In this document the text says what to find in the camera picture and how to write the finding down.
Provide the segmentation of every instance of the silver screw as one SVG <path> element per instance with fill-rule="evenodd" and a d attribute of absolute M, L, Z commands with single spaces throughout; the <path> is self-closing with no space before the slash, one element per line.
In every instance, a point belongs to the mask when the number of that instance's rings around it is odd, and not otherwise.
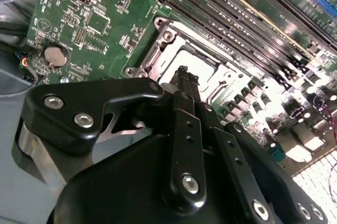
<path fill-rule="evenodd" d="M 183 186 L 191 194 L 196 194 L 199 191 L 198 182 L 190 175 L 183 176 Z"/>
<path fill-rule="evenodd" d="M 185 92 L 182 92 L 182 93 L 181 93 L 181 96 L 183 96 L 183 98 L 185 98 L 185 99 L 187 99 L 187 100 L 189 99 L 189 96 L 187 96 L 187 94 L 186 94 Z"/>
<path fill-rule="evenodd" d="M 267 221 L 269 219 L 269 214 L 266 207 L 255 199 L 253 201 L 253 208 L 261 219 L 263 219 L 264 221 Z"/>
<path fill-rule="evenodd" d="M 94 124 L 94 119 L 85 113 L 80 113 L 75 116 L 74 121 L 81 128 L 91 128 Z"/>
<path fill-rule="evenodd" d="M 242 132 L 242 131 L 241 131 L 241 128 L 240 128 L 238 125 L 234 125 L 234 128 L 235 128 L 235 130 L 237 130 L 237 132 L 239 132 L 239 133 Z"/>
<path fill-rule="evenodd" d="M 167 42 L 171 42 L 173 40 L 173 34 L 169 31 L 164 32 L 163 38 Z"/>
<path fill-rule="evenodd" d="M 150 85 L 152 90 L 155 90 L 155 91 L 159 90 L 158 86 L 155 83 L 150 83 L 149 85 Z"/>
<path fill-rule="evenodd" d="M 303 215 L 307 220 L 311 219 L 310 213 L 306 210 L 304 206 L 298 204 L 298 208 L 300 210 L 301 215 Z"/>
<path fill-rule="evenodd" d="M 138 74 L 138 77 L 139 77 L 139 78 L 143 78 L 143 77 L 147 77 L 147 75 L 146 75 L 145 73 L 139 73 L 139 74 Z"/>
<path fill-rule="evenodd" d="M 61 77 L 61 79 L 60 79 L 60 83 L 68 83 L 69 82 L 69 79 L 68 78 L 66 78 L 66 77 Z"/>
<path fill-rule="evenodd" d="M 205 108 L 206 110 L 208 110 L 209 112 L 211 112 L 213 109 L 209 104 L 205 104 Z"/>
<path fill-rule="evenodd" d="M 311 205 L 311 209 L 320 220 L 324 220 L 323 214 L 321 213 L 320 210 L 318 210 L 314 205 Z"/>
<path fill-rule="evenodd" d="M 44 99 L 44 104 L 46 107 L 49 107 L 51 109 L 61 109 L 64 105 L 64 102 L 62 99 L 56 97 L 56 96 L 48 96 Z"/>

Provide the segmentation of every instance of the black plastic bracket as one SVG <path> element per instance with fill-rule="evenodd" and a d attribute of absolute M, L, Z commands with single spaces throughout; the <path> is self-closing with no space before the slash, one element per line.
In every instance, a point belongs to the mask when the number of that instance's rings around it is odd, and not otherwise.
<path fill-rule="evenodd" d="M 207 103 L 197 104 L 201 120 L 204 144 L 209 144 L 218 158 L 221 172 L 231 180 L 231 187 L 242 209 L 242 220 L 246 223 L 274 223 L 272 211 L 257 185 L 250 167 L 235 137 L 224 132 L 213 108 Z"/>
<path fill-rule="evenodd" d="M 104 111 L 121 112 L 133 103 L 157 102 L 163 95 L 163 89 L 148 78 L 42 85 L 27 93 L 21 116 L 41 139 L 66 153 L 84 154 L 102 132 Z M 58 100 L 47 105 L 48 97 Z M 75 123 L 81 113 L 92 118 L 89 128 Z"/>
<path fill-rule="evenodd" d="M 164 196 L 175 211 L 195 214 L 206 202 L 206 182 L 200 120 L 194 116 L 194 99 L 186 67 L 173 79 L 179 90 L 173 95 L 173 121 L 170 133 L 168 182 Z"/>
<path fill-rule="evenodd" d="M 229 123 L 224 130 L 237 139 L 250 170 L 277 216 L 283 223 L 326 224 L 323 210 L 292 178 L 271 159 L 264 149 L 238 123 Z"/>

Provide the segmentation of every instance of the screw hole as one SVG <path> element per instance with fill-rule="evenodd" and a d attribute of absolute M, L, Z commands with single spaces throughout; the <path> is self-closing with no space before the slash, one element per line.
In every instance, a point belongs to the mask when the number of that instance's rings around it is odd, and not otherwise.
<path fill-rule="evenodd" d="M 189 143 L 194 143 L 193 138 L 190 136 L 186 136 L 186 139 Z"/>
<path fill-rule="evenodd" d="M 240 166 L 243 165 L 242 161 L 239 158 L 235 158 L 235 162 Z"/>
<path fill-rule="evenodd" d="M 228 145 L 229 145 L 229 146 L 231 146 L 232 148 L 234 148 L 234 147 L 235 147 L 235 145 L 234 145 L 234 143 L 233 143 L 233 142 L 231 142 L 231 141 L 228 141 L 227 143 L 228 143 Z"/>
<path fill-rule="evenodd" d="M 163 21 L 161 19 L 157 20 L 157 25 L 161 26 L 163 24 Z"/>

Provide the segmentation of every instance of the red wire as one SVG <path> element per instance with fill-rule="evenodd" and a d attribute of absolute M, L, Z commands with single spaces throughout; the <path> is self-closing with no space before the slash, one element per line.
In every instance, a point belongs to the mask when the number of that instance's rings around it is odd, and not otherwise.
<path fill-rule="evenodd" d="M 328 113 L 328 115 L 329 115 L 330 118 L 331 118 L 331 126 L 332 126 L 332 129 L 333 129 L 333 136 L 334 136 L 335 142 L 336 142 L 336 144 L 337 144 L 337 132 L 336 132 L 335 119 L 333 118 L 333 115 L 331 114 L 331 112 L 329 111 L 329 109 L 328 109 L 327 106 L 325 107 L 325 110 L 326 110 L 326 112 Z"/>

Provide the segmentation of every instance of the chip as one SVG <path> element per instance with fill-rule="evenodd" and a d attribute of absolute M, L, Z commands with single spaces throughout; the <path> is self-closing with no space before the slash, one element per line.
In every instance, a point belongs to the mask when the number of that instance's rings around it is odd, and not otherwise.
<path fill-rule="evenodd" d="M 87 21 L 87 27 L 91 30 L 103 35 L 110 23 L 110 19 L 98 12 L 91 11 Z"/>

